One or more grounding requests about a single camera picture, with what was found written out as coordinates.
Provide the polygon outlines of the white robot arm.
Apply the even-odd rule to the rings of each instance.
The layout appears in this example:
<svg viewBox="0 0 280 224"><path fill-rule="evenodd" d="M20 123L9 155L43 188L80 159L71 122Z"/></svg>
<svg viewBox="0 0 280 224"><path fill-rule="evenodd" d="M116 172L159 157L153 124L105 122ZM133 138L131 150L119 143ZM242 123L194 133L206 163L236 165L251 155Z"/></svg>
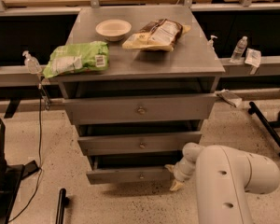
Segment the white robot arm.
<svg viewBox="0 0 280 224"><path fill-rule="evenodd" d="M271 159L225 146L187 143L183 157L165 167L174 175L171 191L196 178L199 224L253 224L246 195L268 194L280 184Z"/></svg>

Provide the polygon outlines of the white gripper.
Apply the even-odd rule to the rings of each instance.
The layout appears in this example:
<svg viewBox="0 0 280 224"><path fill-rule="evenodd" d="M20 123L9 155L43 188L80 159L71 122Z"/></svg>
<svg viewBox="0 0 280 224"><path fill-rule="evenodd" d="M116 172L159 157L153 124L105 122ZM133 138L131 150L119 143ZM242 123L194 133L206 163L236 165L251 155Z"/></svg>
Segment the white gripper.
<svg viewBox="0 0 280 224"><path fill-rule="evenodd" d="M174 173L175 179L172 182L170 191L178 191L184 187L186 180L189 180L195 171L195 163L182 158L175 165L166 164L164 166L170 173Z"/></svg>

